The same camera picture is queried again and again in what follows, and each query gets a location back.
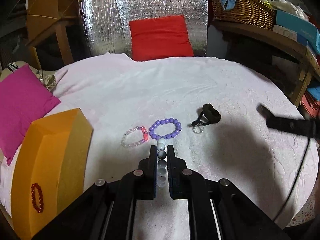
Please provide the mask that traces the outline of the black strap keychain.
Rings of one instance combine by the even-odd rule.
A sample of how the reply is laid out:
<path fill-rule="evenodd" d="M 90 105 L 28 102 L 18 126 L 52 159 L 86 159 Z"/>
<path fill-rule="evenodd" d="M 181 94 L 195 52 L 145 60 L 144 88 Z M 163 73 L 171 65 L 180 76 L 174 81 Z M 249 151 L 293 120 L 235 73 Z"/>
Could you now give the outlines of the black strap keychain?
<path fill-rule="evenodd" d="M 200 134 L 204 126 L 217 124 L 222 116 L 211 103 L 204 104 L 197 119 L 191 123 L 193 133 Z"/>

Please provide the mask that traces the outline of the wooden shelf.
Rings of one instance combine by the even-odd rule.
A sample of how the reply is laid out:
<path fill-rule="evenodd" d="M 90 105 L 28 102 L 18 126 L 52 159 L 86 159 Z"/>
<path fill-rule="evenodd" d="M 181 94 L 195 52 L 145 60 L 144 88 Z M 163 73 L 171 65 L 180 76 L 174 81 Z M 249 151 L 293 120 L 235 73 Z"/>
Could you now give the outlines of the wooden shelf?
<path fill-rule="evenodd" d="M 227 31 L 254 38 L 261 42 L 268 43 L 274 48 L 294 57 L 299 62 L 300 72 L 290 101 L 296 107 L 299 106 L 312 77 L 315 76 L 319 79 L 319 64 L 317 63 L 316 58 L 313 57 L 311 51 L 302 44 L 271 30 L 255 27 L 253 25 L 225 22 L 221 20 L 214 20 L 212 24 L 220 31 Z"/>

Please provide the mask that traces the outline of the orange cardboard box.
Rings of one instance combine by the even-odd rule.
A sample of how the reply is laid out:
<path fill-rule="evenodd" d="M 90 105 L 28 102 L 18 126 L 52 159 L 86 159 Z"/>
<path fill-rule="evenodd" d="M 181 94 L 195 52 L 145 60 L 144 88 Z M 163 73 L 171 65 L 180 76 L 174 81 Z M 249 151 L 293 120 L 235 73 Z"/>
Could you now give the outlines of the orange cardboard box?
<path fill-rule="evenodd" d="M 31 123 L 11 187 L 11 216 L 18 237 L 31 239 L 83 193 L 92 133 L 79 108 Z"/>

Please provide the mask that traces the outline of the teal cardboard box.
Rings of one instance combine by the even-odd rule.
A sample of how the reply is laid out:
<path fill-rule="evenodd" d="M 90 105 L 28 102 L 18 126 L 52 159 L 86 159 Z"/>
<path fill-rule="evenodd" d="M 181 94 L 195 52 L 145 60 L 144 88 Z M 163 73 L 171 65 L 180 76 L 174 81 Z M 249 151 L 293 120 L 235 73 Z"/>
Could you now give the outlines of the teal cardboard box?
<path fill-rule="evenodd" d="M 319 55 L 319 31 L 314 24 L 281 10 L 277 10 L 276 12 L 276 24 L 295 31 L 306 38 Z"/>

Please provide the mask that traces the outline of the wicker basket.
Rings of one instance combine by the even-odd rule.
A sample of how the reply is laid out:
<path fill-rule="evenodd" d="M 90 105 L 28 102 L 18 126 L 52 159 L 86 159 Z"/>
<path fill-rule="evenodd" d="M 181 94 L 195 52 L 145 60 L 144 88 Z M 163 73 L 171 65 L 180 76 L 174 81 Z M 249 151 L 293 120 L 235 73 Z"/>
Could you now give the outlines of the wicker basket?
<path fill-rule="evenodd" d="M 272 30 L 276 22 L 276 11 L 261 0 L 235 0 L 231 10 L 224 10 L 220 0 L 211 0 L 213 19 L 253 25 Z"/>

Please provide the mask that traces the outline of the patterned grey cloth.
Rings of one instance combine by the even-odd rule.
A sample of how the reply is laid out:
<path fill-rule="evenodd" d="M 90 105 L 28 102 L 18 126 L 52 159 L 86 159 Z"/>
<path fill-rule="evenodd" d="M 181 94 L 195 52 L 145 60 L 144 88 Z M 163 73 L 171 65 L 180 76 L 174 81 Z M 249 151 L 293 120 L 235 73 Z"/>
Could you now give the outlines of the patterned grey cloth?
<path fill-rule="evenodd" d="M 16 62 L 11 62 L 8 64 L 7 68 L 8 70 L 13 73 L 17 71 L 18 69 L 22 68 L 23 66 L 27 65 L 30 70 L 35 74 L 35 76 L 38 78 L 38 80 L 46 87 L 50 92 L 55 88 L 56 86 L 56 78 L 54 74 L 51 72 L 47 72 L 44 70 L 39 70 L 28 63 L 24 61 L 16 61 Z"/>

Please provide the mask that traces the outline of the red pillow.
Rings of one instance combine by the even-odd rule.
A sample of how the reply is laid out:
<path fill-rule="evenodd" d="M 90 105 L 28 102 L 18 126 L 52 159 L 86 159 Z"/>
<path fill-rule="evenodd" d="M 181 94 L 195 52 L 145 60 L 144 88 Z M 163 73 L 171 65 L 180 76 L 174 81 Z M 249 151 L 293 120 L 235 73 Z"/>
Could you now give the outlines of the red pillow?
<path fill-rule="evenodd" d="M 129 27 L 134 61 L 194 56 L 183 15 L 130 21 Z"/>

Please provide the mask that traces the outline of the magenta pillow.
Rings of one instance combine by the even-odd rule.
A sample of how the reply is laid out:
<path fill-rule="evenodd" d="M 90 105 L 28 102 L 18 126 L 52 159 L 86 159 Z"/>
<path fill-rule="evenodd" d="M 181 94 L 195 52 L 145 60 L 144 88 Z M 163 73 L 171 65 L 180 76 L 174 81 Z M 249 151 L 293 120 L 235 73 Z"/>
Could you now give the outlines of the magenta pillow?
<path fill-rule="evenodd" d="M 1 150 L 8 165 L 30 124 L 44 117 L 60 102 L 27 64 L 1 82 Z"/>

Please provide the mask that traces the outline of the silver foil insulation sheet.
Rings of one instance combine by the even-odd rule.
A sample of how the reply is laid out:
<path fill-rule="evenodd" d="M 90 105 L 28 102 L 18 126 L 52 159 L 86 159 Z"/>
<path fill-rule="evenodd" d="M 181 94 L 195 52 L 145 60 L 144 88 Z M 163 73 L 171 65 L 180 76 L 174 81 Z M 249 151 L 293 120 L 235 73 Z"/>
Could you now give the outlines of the silver foil insulation sheet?
<path fill-rule="evenodd" d="M 195 56 L 207 48 L 208 0 L 81 0 L 79 17 L 91 56 L 132 55 L 129 22 L 183 15 Z"/>

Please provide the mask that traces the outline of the wooden chair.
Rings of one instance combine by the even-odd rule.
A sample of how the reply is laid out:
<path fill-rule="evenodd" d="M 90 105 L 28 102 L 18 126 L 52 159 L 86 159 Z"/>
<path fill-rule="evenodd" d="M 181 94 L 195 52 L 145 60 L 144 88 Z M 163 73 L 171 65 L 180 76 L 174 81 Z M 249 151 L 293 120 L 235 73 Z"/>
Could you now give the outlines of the wooden chair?
<path fill-rule="evenodd" d="M 84 58 L 78 0 L 28 0 L 28 47 L 35 67 L 58 70 Z"/>

